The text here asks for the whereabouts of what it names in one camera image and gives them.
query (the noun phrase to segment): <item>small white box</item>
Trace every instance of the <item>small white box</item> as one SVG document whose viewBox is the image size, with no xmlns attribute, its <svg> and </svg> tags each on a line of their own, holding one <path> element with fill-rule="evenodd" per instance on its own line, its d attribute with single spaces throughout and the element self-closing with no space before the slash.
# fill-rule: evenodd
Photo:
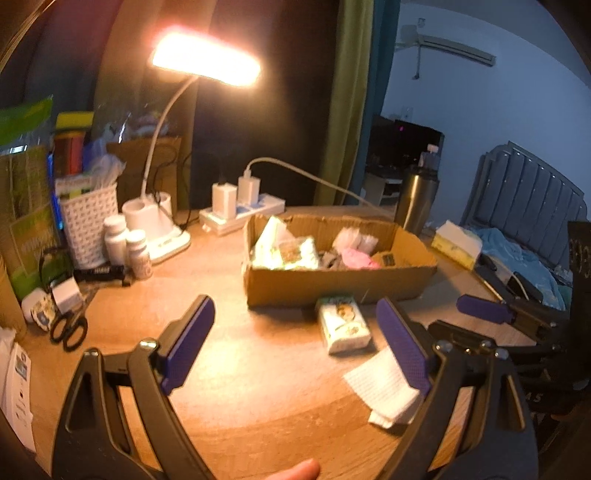
<svg viewBox="0 0 591 480">
<path fill-rule="evenodd" d="M 329 354 L 365 348 L 371 332 L 353 297 L 329 297 L 316 303 L 318 321 Z"/>
<path fill-rule="evenodd" d="M 70 277 L 52 288 L 51 294 L 61 314 L 66 314 L 70 310 L 78 308 L 84 302 L 74 277 Z"/>
<path fill-rule="evenodd" d="M 8 364 L 2 411 L 21 443 L 27 450 L 35 453 L 30 392 L 31 359 L 25 350 L 15 343 Z"/>
</svg>

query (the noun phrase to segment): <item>charger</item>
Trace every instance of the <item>charger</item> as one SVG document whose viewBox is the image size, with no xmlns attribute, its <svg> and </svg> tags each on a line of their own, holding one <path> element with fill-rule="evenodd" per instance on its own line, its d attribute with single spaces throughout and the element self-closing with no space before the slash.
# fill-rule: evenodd
<svg viewBox="0 0 591 480">
<path fill-rule="evenodd" d="M 256 205 L 260 188 L 261 179 L 251 177 L 251 171 L 245 170 L 244 175 L 238 178 L 238 203 L 241 205 Z"/>
<path fill-rule="evenodd" d="M 236 218 L 236 186 L 230 183 L 212 185 L 212 211 L 224 220 Z"/>
</svg>

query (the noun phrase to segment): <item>purple clamp pad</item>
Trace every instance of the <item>purple clamp pad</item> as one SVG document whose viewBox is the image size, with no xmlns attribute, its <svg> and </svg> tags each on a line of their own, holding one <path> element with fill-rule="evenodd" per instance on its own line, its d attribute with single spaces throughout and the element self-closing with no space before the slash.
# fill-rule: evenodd
<svg viewBox="0 0 591 480">
<path fill-rule="evenodd" d="M 160 388 L 170 395 L 175 388 L 182 387 L 187 378 L 216 317 L 213 300 L 205 297 L 199 308 L 192 314 L 182 333 L 161 358 L 163 378 Z"/>
<path fill-rule="evenodd" d="M 427 359 L 392 304 L 382 299 L 376 306 L 378 325 L 396 357 L 408 385 L 426 396 L 431 390 Z"/>
<path fill-rule="evenodd" d="M 462 295 L 457 299 L 458 311 L 492 323 L 513 323 L 515 315 L 504 303 L 481 299 L 472 295 Z"/>
</svg>

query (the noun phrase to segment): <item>yellow lid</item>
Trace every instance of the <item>yellow lid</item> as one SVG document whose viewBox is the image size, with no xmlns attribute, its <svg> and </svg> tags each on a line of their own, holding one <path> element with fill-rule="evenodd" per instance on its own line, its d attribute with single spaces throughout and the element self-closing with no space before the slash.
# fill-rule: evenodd
<svg viewBox="0 0 591 480">
<path fill-rule="evenodd" d="M 56 130 L 89 130 L 94 112 L 62 112 L 57 115 Z"/>
</svg>

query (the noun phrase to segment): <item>white cable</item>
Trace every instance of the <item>white cable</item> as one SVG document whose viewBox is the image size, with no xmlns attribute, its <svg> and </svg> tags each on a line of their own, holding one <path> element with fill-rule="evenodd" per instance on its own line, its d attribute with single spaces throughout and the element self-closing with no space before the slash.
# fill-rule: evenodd
<svg viewBox="0 0 591 480">
<path fill-rule="evenodd" d="M 346 190 L 344 188 L 341 188 L 337 185 L 334 185 L 333 183 L 323 180 L 315 175 L 312 175 L 311 173 L 306 172 L 305 170 L 302 170 L 301 168 L 298 167 L 294 167 L 293 165 L 291 165 L 290 163 L 284 162 L 282 160 L 277 160 L 276 158 L 271 158 L 271 157 L 261 157 L 261 158 L 255 158 L 254 160 L 251 160 L 248 165 L 246 166 L 246 169 L 244 170 L 244 176 L 246 178 L 250 177 L 250 170 L 251 167 L 255 164 L 255 163 L 273 163 L 275 165 L 279 165 L 281 167 L 287 168 L 291 171 L 295 171 L 296 173 L 299 173 L 300 175 L 303 175 L 304 177 L 309 178 L 310 180 L 314 180 L 326 187 L 330 187 L 332 189 L 337 190 L 338 192 L 344 193 L 346 195 L 351 195 L 354 199 L 358 200 L 360 203 L 363 203 L 364 205 L 367 205 L 368 207 L 373 208 L 374 210 L 377 210 L 378 212 L 380 212 L 380 214 L 385 215 L 389 218 L 393 218 L 394 217 L 394 212 L 391 210 L 386 210 L 385 208 L 381 208 L 378 207 L 376 205 L 374 205 L 371 202 L 368 202 L 367 200 L 365 200 L 363 197 L 360 197 L 359 195 L 357 195 L 356 193 L 350 192 L 349 190 Z"/>
<path fill-rule="evenodd" d="M 515 279 L 515 281 L 517 282 L 517 284 L 520 286 L 521 291 L 523 292 L 523 295 L 525 296 L 525 299 L 526 300 L 529 300 L 530 298 L 527 296 L 527 292 L 525 291 L 525 287 L 523 286 L 523 283 L 521 283 L 521 280 L 519 278 L 517 278 L 517 276 L 511 271 L 511 269 L 509 267 L 507 267 L 499 258 L 493 257 L 491 255 L 489 255 L 489 258 L 493 261 L 493 263 L 497 267 L 501 267 L 506 272 L 508 272 L 509 273 L 509 277 L 513 277 Z"/>
</svg>

